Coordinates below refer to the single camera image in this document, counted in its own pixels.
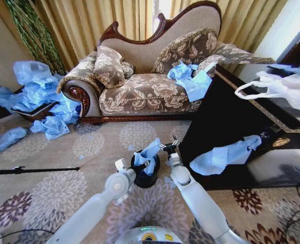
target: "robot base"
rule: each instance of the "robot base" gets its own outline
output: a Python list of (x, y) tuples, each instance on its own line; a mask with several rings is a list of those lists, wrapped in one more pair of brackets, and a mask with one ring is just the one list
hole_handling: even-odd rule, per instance
[(145, 226), (126, 231), (117, 239), (115, 244), (137, 244), (146, 240), (159, 243), (182, 243), (181, 239), (169, 229), (158, 226)]

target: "white plastic bag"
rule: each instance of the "white plastic bag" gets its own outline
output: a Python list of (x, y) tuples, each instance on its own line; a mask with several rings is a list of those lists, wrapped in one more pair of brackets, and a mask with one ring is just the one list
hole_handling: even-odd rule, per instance
[[(260, 71), (256, 73), (256, 75), (260, 77), (260, 81), (252, 81), (238, 87), (235, 91), (235, 95), (246, 100), (257, 98), (285, 98), (293, 108), (300, 110), (300, 75), (294, 74), (281, 78), (278, 75), (268, 74), (264, 71)], [(251, 85), (267, 87), (267, 91), (265, 93), (244, 96), (241, 90)]]

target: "blue plastic bag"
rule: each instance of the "blue plastic bag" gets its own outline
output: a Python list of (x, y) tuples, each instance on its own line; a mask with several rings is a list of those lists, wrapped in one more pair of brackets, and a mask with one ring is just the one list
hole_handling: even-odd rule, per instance
[(142, 152), (134, 153), (134, 165), (141, 165), (145, 161), (150, 161), (150, 164), (143, 170), (147, 175), (151, 176), (155, 169), (155, 159), (154, 156), (160, 150), (160, 139), (156, 138), (152, 143), (149, 144)]
[(62, 76), (52, 75), (46, 64), (36, 61), (16, 62), (13, 70), (24, 88), (21, 93), (13, 94), (9, 89), (1, 87), (0, 105), (11, 112), (11, 108), (31, 112), (43, 104), (59, 102), (50, 110), (54, 116), (35, 121), (31, 131), (45, 132), (48, 140), (69, 133), (67, 124), (78, 121), (81, 105), (80, 102), (68, 99), (63, 93), (55, 93)]
[(193, 70), (196, 70), (198, 65), (185, 65), (181, 62), (180, 65), (177, 65), (168, 72), (167, 78), (176, 79), (175, 84), (183, 87), (189, 101), (194, 102), (204, 98), (212, 81), (207, 72), (216, 64), (216, 62), (212, 62), (207, 68), (201, 70), (192, 78)]
[(49, 66), (38, 61), (16, 62), (13, 71), (21, 85), (52, 76)]
[(201, 175), (221, 174), (228, 164), (244, 164), (252, 150), (262, 143), (257, 135), (244, 137), (244, 141), (214, 147), (213, 150), (197, 156), (190, 167)]
[(169, 70), (167, 78), (176, 80), (190, 80), (192, 79), (193, 70), (197, 70), (198, 67), (199, 65), (185, 65), (181, 61), (180, 65), (177, 65)]
[(7, 149), (10, 145), (17, 142), (27, 134), (27, 130), (21, 127), (11, 129), (0, 135), (0, 151)]
[(66, 123), (58, 116), (47, 116), (43, 120), (34, 121), (32, 132), (45, 132), (46, 139), (54, 140), (70, 132)]
[(0, 106), (6, 108), (10, 113), (14, 113), (11, 109), (17, 103), (18, 97), (6, 87), (0, 87)]

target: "throw pillow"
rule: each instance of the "throw pillow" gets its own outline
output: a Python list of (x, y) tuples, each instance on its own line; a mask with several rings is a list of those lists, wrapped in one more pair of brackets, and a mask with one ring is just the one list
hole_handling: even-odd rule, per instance
[(217, 43), (217, 35), (212, 29), (197, 29), (166, 46), (157, 58), (152, 73), (167, 74), (180, 64), (198, 65), (208, 57)]
[(124, 60), (124, 57), (114, 49), (98, 46), (93, 77), (106, 88), (121, 87), (124, 84), (122, 60)]

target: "black stick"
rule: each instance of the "black stick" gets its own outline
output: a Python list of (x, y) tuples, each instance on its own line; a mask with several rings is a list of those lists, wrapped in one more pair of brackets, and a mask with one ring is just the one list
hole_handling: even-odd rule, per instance
[(16, 166), (13, 169), (3, 169), (0, 170), (0, 174), (24, 174), (24, 173), (36, 173), (36, 172), (52, 172), (52, 171), (66, 171), (66, 170), (76, 170), (80, 168), (63, 168), (63, 169), (23, 169), (25, 166)]

